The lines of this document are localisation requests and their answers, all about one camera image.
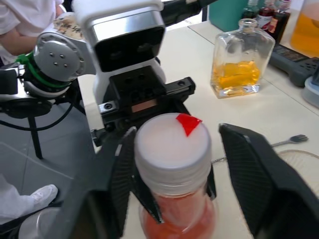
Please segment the glass bottle with orange liquid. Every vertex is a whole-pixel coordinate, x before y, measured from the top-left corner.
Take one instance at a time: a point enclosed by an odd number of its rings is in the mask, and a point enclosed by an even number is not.
[[[298,52],[319,57],[319,0],[305,0],[290,44]]]
[[[256,20],[242,19],[238,30],[217,35],[211,86],[218,98],[259,91],[275,40],[256,26]]]
[[[157,224],[141,207],[141,225],[147,239],[212,239],[216,205],[206,193],[212,157],[210,136],[199,121],[187,134],[179,115],[157,116],[137,133],[136,166],[164,221]]]

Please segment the white jar lid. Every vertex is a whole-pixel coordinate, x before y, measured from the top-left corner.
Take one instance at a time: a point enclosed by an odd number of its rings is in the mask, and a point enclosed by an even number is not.
[[[204,124],[186,136],[176,119],[164,114],[147,121],[135,138],[135,161],[141,178],[155,193],[182,195],[207,181],[211,169],[211,139]]]

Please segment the black cable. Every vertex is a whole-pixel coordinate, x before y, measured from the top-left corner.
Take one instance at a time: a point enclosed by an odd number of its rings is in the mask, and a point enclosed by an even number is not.
[[[77,97],[77,94],[75,94],[74,100],[71,102],[70,107],[67,109],[67,111],[64,113],[64,115],[62,115],[56,122],[49,124],[48,126],[40,127],[40,128],[26,128],[26,127],[17,126],[17,125],[14,125],[14,124],[2,121],[2,120],[0,120],[0,124],[7,126],[7,127],[10,127],[10,128],[23,130],[23,131],[42,131],[42,130],[52,128],[52,127],[56,126],[58,123],[60,123],[62,120],[64,120],[65,117],[67,117],[67,115],[70,113],[70,111],[72,110],[72,108],[75,104],[76,97]]]

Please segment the white shoe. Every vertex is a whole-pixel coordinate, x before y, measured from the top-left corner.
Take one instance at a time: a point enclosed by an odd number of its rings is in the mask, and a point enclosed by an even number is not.
[[[30,195],[34,199],[33,211],[35,212],[47,207],[53,201],[53,199],[56,198],[57,193],[58,189],[53,184],[44,186],[43,188],[36,190]]]

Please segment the white pants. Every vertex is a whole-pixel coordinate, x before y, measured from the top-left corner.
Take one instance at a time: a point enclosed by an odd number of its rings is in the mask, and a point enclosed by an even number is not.
[[[0,225],[31,213],[33,208],[34,199],[21,196],[0,174]]]

